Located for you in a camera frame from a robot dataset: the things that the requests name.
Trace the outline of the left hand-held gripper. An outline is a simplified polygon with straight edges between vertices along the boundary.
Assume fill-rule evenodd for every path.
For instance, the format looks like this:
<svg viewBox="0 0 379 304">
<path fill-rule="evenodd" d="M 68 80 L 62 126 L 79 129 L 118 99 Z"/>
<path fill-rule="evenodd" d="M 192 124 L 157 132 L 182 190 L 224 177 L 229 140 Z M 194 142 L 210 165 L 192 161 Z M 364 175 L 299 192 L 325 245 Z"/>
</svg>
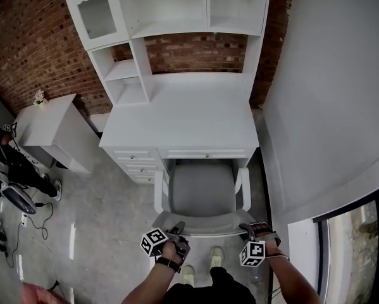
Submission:
<svg viewBox="0 0 379 304">
<path fill-rule="evenodd" d="M 165 242 L 171 241 L 175 244 L 176 253 L 184 261 L 190 251 L 189 242 L 180 235 L 184 228 L 185 222 L 183 221 L 179 221 L 167 231 L 155 228 L 142 236 L 140 247 L 148 257 L 160 257 Z"/>
</svg>

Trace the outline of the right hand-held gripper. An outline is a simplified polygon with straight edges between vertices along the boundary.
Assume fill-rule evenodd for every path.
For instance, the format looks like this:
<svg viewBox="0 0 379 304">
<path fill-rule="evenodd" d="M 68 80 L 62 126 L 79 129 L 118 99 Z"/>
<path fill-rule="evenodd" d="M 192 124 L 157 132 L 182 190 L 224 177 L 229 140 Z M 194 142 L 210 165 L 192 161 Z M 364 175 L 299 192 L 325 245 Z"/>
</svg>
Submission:
<svg viewBox="0 0 379 304">
<path fill-rule="evenodd" d="M 240 237 L 243 241 L 247 241 L 239 255 L 242 267 L 258 267 L 267 258 L 281 256 L 279 253 L 269 255 L 266 251 L 267 241 L 275 240 L 277 244 L 281 243 L 281 239 L 276 232 L 256 238 L 251 224 L 242 223 L 239 227 L 245 230 L 245 233 L 242 233 Z"/>
</svg>

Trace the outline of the person's right hand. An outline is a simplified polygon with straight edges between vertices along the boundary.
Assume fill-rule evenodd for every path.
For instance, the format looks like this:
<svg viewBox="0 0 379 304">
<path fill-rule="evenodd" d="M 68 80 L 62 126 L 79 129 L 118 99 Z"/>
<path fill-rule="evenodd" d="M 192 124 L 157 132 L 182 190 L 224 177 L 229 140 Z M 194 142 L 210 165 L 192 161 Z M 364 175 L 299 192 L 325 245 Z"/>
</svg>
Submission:
<svg viewBox="0 0 379 304">
<path fill-rule="evenodd" d="M 255 238 L 273 233 L 272 228 L 266 222 L 253 223 L 251 224 L 251 228 Z"/>
</svg>

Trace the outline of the person's left hand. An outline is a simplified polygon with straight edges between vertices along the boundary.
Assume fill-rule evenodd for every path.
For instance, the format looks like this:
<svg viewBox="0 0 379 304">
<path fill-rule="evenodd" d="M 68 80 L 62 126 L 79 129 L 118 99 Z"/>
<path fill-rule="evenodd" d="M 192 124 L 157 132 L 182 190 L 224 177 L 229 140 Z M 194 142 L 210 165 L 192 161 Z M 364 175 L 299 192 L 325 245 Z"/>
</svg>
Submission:
<svg viewBox="0 0 379 304">
<path fill-rule="evenodd" d="M 162 255 L 163 258 L 171 260 L 177 264 L 181 264 L 182 259 L 177 254 L 175 243 L 173 241 L 166 241 L 163 245 Z"/>
</svg>

